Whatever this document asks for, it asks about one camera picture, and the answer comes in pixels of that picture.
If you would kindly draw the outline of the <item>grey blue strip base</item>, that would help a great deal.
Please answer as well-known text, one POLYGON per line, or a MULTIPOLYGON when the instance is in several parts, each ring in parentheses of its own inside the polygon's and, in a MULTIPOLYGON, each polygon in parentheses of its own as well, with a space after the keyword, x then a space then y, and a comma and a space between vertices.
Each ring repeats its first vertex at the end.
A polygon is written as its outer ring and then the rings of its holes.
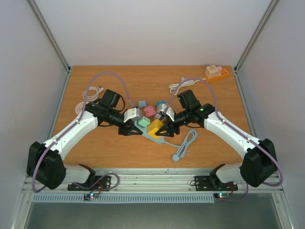
POLYGON ((157 143, 157 144, 163 144, 165 143, 165 139, 164 139, 164 136, 160 137, 159 139, 155 139, 153 138, 152 136, 150 136, 147 132, 148 132, 148 127, 142 127, 138 124, 138 121, 135 121, 134 122, 134 125, 139 128, 141 131, 142 131, 142 136, 157 143))

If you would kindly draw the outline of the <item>yellow cube socket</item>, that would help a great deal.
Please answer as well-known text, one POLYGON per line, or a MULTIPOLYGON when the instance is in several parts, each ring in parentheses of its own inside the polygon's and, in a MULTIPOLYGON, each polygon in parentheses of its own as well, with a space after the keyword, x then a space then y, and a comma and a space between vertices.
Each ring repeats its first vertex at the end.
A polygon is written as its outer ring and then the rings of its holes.
POLYGON ((147 134, 148 136, 152 137, 153 139, 160 139, 161 136, 156 135, 155 133, 159 131, 164 126, 164 123, 160 121, 159 119, 153 120, 148 126, 147 126, 147 134))

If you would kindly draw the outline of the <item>green small plug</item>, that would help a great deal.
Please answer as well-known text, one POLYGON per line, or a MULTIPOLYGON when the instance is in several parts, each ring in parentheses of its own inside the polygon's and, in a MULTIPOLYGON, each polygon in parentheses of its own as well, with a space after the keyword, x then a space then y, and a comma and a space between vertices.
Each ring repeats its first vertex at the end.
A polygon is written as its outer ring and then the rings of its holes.
POLYGON ((146 128, 149 124, 150 124, 150 119, 142 116, 139 120, 137 120, 137 124, 141 127, 141 128, 146 128))

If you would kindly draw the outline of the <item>pink plug adapter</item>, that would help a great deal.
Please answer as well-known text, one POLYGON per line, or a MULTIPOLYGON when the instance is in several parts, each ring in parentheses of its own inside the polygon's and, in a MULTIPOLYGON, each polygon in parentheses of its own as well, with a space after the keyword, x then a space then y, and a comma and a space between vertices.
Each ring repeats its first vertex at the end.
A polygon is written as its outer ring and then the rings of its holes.
POLYGON ((156 115, 155 108, 153 106, 147 106, 143 109, 144 115, 148 118, 156 115))

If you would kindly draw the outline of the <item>teal plug adapter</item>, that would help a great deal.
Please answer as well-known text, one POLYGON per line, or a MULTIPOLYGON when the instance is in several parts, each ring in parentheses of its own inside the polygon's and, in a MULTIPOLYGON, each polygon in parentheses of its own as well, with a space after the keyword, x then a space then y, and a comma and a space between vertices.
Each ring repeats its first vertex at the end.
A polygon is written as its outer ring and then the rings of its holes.
POLYGON ((165 101, 157 101, 156 102, 156 107, 158 107, 160 104, 166 104, 166 102, 165 101))

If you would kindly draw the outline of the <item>light blue usb charger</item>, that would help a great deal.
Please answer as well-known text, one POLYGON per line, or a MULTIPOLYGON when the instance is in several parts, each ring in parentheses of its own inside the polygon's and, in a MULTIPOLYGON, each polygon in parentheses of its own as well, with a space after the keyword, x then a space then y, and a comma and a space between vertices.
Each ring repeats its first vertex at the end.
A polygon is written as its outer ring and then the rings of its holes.
POLYGON ((145 101, 145 100, 140 100, 140 101, 138 101, 138 107, 139 107, 140 109, 144 109, 144 108, 146 108, 146 107, 148 107, 148 106, 149 106, 149 104, 148 104, 147 101, 145 101))

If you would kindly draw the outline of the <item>round beige power strip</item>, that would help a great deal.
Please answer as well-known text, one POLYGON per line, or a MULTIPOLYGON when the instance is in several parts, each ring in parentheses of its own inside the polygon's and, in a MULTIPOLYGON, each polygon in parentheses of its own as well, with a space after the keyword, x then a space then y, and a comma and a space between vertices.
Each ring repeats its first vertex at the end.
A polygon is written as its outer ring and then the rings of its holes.
POLYGON ((83 105, 84 105, 84 101, 78 103, 78 104, 75 106, 74 111, 75 111, 76 115, 79 115, 79 114, 82 112, 83 105))

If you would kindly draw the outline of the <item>beige cube plug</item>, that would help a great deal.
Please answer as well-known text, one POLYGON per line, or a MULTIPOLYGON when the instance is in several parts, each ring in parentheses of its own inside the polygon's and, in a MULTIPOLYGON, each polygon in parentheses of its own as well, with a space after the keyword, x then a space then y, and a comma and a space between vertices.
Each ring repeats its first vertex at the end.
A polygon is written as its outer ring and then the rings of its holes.
POLYGON ((210 65, 206 67, 205 74, 208 78, 215 77, 218 74, 218 69, 215 65, 210 65))

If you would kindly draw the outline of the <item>orange power strip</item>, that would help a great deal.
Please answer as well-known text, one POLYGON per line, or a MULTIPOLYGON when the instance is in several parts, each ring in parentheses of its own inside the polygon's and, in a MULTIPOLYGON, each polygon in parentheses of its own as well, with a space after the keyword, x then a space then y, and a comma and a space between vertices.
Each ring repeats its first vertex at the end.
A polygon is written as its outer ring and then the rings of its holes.
POLYGON ((223 79, 225 77, 227 77, 229 75, 229 72, 227 69, 222 69, 221 71, 218 71, 218 74, 215 76, 215 77, 210 77, 208 78, 206 75, 206 81, 207 82, 212 82, 212 81, 215 81, 215 80, 220 80, 220 79, 223 79))

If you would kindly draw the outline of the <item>white 66W usb charger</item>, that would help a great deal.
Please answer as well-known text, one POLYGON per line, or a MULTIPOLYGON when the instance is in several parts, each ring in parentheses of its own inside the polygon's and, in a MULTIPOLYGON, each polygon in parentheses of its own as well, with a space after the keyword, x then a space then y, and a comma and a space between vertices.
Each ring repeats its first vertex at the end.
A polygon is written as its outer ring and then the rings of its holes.
POLYGON ((155 116, 154 116, 154 120, 160 120, 162 121, 163 119, 165 118, 165 116, 162 114, 162 113, 157 113, 155 116))

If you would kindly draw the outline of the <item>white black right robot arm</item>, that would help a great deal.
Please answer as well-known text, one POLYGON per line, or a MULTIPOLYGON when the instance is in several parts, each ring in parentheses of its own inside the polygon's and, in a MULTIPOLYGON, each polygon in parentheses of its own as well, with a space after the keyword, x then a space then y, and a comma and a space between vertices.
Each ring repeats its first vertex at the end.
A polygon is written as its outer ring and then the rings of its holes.
POLYGON ((228 121, 216 108, 200 104, 191 90, 177 96, 183 110, 175 113, 167 104, 158 105, 158 113, 166 118, 165 124, 156 132, 157 136, 174 137, 180 127, 197 124, 225 141, 242 158, 238 164, 221 164, 210 172, 210 183, 215 189, 223 188, 228 182, 244 181, 252 187, 263 184, 278 168, 273 142, 260 140, 228 121))

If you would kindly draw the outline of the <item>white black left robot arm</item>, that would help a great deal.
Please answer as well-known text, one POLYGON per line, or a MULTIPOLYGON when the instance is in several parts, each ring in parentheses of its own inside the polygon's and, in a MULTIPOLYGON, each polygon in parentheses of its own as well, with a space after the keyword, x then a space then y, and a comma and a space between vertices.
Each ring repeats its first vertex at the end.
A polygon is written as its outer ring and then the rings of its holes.
POLYGON ((115 107, 121 95, 106 90, 102 98, 85 104, 81 113, 63 130, 44 143, 34 142, 29 148, 26 173, 32 177, 32 187, 38 181, 49 189, 62 183, 74 183, 90 190, 99 179, 95 171, 85 165, 69 166, 64 159, 70 150, 90 131, 106 122, 118 127, 124 136, 142 135, 143 132, 134 122, 140 118, 140 109, 135 106, 121 113, 115 107))

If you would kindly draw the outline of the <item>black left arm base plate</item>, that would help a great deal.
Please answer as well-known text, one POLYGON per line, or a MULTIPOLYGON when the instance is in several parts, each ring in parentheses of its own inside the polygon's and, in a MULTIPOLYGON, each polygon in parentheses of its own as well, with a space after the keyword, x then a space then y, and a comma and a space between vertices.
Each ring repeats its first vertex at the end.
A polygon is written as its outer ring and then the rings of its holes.
POLYGON ((102 191, 108 191, 112 184, 111 176, 90 176, 85 183, 72 183, 67 187, 68 191, 92 191, 96 189, 102 189, 102 191))

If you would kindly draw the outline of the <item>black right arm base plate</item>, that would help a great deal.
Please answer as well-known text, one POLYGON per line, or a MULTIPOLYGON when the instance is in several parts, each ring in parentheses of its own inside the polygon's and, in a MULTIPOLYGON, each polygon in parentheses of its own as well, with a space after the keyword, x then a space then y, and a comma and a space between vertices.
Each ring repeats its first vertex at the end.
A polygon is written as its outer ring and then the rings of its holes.
POLYGON ((222 183, 217 177, 195 176, 190 181, 190 186, 196 191, 237 191, 238 186, 233 182, 222 183))

